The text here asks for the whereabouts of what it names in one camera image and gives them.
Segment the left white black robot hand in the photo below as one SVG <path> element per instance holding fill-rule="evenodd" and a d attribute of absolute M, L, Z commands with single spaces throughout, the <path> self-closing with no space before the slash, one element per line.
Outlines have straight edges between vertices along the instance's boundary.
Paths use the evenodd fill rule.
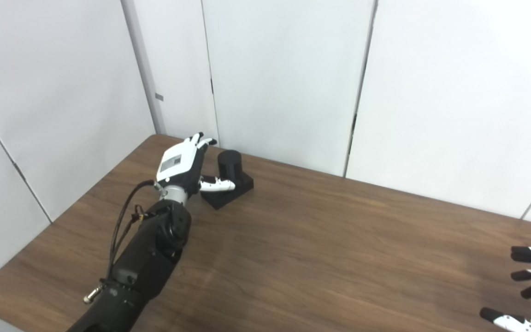
<path fill-rule="evenodd" d="M 203 138 L 198 132 L 164 152 L 156 174 L 156 187 L 162 197 L 174 200 L 179 195 L 188 198 L 199 192 L 233 191 L 236 185 L 229 179 L 208 177 L 204 179 L 201 170 L 205 153 L 217 140 Z"/>

